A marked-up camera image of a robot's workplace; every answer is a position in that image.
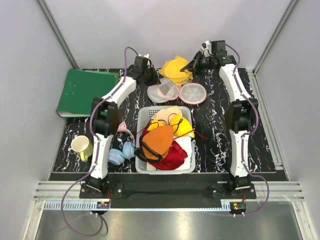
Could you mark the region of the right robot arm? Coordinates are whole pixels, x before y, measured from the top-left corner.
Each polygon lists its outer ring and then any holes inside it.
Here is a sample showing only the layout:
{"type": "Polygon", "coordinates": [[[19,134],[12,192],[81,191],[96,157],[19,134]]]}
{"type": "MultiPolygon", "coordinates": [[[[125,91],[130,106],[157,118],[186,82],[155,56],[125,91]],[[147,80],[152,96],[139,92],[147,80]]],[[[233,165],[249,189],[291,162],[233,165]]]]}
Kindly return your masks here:
{"type": "Polygon", "coordinates": [[[229,55],[228,47],[224,40],[205,41],[194,58],[181,71],[188,70],[200,74],[202,70],[214,69],[224,82],[230,99],[230,106],[224,119],[231,137],[232,153],[227,192],[230,197],[236,199],[251,186],[248,145],[249,136],[259,125],[259,102],[247,92],[240,78],[238,71],[240,56],[229,55]]]}

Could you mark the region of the yellow mesh bra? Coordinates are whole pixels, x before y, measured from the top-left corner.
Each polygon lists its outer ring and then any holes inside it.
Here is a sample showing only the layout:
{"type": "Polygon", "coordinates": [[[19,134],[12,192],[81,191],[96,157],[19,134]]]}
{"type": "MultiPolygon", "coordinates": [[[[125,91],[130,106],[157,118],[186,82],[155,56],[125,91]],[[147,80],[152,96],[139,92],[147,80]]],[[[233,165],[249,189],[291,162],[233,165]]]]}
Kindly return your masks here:
{"type": "Polygon", "coordinates": [[[181,71],[187,64],[188,61],[185,58],[176,56],[175,59],[167,61],[158,73],[163,77],[170,79],[177,87],[179,87],[194,79],[191,71],[181,71]]]}

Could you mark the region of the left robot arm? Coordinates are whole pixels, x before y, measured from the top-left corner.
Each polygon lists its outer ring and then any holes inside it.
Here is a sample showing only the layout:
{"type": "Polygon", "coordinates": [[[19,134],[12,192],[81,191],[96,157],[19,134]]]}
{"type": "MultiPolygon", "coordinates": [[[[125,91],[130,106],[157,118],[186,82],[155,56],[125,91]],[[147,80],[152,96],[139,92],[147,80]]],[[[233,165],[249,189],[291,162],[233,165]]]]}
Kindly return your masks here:
{"type": "Polygon", "coordinates": [[[92,100],[89,128],[93,136],[93,153],[85,184],[95,197],[103,198],[108,193],[108,155],[113,136],[120,125],[119,106],[136,90],[138,84],[152,86],[159,82],[149,56],[138,55],[109,93],[92,100]]]}

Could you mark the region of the white pink mesh laundry bag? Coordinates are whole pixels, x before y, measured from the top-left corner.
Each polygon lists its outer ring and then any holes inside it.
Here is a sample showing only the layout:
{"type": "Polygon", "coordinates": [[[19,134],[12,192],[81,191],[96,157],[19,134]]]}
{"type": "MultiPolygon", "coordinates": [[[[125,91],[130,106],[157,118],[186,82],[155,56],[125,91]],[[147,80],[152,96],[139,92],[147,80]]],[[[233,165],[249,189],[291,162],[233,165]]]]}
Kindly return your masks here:
{"type": "Polygon", "coordinates": [[[207,97],[206,89],[199,83],[188,82],[175,85],[169,78],[161,78],[160,84],[147,88],[148,98],[157,104],[180,99],[189,105],[198,105],[207,97]]]}

